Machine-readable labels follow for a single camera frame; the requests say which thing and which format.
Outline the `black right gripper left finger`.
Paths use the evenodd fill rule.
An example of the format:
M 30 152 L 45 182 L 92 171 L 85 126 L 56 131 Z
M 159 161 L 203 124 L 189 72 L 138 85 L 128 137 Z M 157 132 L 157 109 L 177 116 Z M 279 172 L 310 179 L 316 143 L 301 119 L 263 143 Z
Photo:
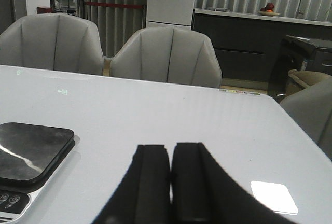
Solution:
M 139 145 L 94 223 L 169 223 L 170 164 L 163 145 Z

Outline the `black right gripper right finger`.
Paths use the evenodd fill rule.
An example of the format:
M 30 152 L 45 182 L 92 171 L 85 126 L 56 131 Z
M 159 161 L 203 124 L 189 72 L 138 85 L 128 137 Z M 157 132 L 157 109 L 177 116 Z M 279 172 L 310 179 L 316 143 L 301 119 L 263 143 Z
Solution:
M 290 223 L 243 189 L 202 143 L 177 143 L 173 223 Z

